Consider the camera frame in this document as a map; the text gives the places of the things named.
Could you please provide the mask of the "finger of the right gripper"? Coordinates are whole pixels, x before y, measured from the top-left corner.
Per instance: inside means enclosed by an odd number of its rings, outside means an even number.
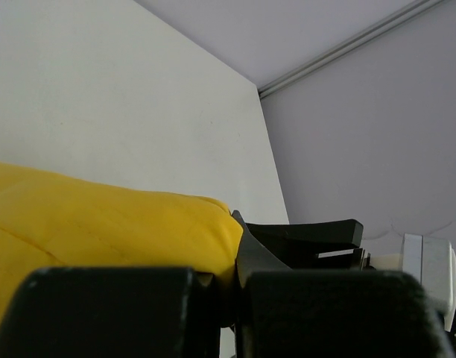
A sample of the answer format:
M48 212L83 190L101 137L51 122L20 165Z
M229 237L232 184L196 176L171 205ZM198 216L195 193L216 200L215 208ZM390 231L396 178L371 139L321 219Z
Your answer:
M359 269L364 226L355 219L317 224L253 224L250 233L292 269Z

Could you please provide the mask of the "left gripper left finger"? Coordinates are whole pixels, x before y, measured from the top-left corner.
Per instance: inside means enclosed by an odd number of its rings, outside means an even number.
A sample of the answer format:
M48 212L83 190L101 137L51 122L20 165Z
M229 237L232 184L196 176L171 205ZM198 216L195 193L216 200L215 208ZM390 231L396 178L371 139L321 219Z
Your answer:
M43 268L0 324L0 357L217 357L218 298L190 268Z

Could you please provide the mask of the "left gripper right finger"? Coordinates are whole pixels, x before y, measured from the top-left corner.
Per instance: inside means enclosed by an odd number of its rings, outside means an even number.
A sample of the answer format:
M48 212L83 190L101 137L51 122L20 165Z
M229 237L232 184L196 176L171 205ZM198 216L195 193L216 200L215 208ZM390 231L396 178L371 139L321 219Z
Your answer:
M290 268L240 212L236 258L238 357L452 357L424 289L409 274L360 268Z

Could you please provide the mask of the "yellow shorts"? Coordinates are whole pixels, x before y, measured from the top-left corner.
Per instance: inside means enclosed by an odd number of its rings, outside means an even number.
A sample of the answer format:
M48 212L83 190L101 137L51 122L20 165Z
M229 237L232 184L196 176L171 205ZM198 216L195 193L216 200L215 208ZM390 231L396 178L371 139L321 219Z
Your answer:
M225 203L0 163L0 322L47 266L188 266L231 286L243 234Z

